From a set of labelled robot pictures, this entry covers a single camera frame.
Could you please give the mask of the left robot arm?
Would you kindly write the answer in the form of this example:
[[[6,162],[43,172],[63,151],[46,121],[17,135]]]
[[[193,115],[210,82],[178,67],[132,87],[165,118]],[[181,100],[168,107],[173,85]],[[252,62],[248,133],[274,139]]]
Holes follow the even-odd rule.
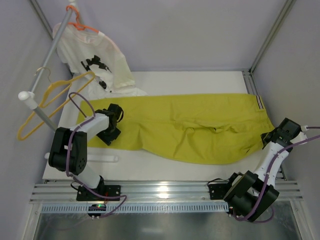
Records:
[[[88,164],[88,142],[99,137],[110,145],[121,131],[117,128],[124,116],[123,109],[111,103],[107,109],[98,109],[93,116],[71,128],[55,131],[48,156],[48,164],[79,184],[77,201],[119,201],[120,185],[105,185],[104,178]]]

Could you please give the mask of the yellow-green trousers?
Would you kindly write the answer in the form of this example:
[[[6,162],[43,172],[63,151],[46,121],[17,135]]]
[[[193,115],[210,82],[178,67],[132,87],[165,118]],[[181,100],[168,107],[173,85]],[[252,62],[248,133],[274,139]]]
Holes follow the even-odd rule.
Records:
[[[112,149],[145,150],[192,164],[240,161],[262,149],[262,134],[274,129],[259,96],[236,93],[91,100],[80,104],[77,121],[110,104],[119,105],[124,112]]]

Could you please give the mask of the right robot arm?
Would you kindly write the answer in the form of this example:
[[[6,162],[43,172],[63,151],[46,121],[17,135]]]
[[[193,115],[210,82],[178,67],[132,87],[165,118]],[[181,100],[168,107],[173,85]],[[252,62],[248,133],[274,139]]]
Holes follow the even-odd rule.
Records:
[[[262,155],[254,171],[237,173],[223,200],[238,221],[254,223],[276,201],[276,175],[294,146],[307,142],[306,125],[285,118],[274,130],[261,134]]]

